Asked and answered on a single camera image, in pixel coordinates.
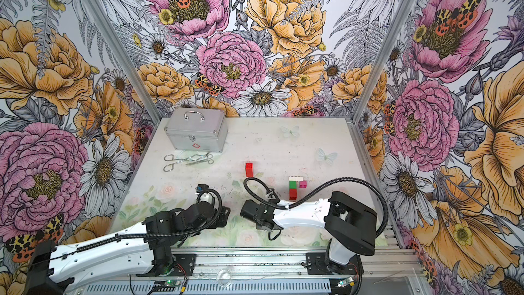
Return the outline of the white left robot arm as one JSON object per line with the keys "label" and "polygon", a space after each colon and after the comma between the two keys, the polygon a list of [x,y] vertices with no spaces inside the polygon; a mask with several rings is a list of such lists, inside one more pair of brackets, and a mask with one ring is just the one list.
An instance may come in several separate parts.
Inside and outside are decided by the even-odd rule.
{"label": "white left robot arm", "polygon": [[24,293],[65,294],[112,277],[169,275],[177,264],[172,248],[206,229],[225,227],[231,213],[218,191],[199,184],[196,192],[196,202],[188,208],[159,211],[113,234],[74,244],[40,243],[27,269]]}

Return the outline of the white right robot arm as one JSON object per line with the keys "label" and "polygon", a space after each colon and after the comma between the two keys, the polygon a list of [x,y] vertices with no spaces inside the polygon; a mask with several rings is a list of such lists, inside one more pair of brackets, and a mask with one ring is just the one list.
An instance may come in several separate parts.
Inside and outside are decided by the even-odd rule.
{"label": "white right robot arm", "polygon": [[292,207],[293,202],[272,200],[269,204],[245,201],[240,216],[266,232],[288,228],[319,228],[332,237],[327,263],[345,266],[356,255],[375,255],[377,213],[340,191]]}

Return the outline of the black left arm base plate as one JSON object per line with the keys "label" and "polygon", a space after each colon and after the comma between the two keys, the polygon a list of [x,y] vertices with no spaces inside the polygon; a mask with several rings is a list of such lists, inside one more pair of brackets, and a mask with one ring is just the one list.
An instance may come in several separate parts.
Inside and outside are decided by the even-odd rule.
{"label": "black left arm base plate", "polygon": [[166,266],[154,266],[149,272],[138,277],[192,277],[197,256],[195,254],[174,254],[172,263]]}

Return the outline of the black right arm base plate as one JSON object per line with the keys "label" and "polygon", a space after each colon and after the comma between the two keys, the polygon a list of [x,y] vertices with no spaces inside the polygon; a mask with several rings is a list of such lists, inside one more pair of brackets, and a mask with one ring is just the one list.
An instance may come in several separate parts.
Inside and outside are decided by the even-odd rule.
{"label": "black right arm base plate", "polygon": [[361,275],[364,272],[359,255],[354,255],[348,264],[340,265],[330,261],[327,253],[310,252],[301,265],[308,275]]}

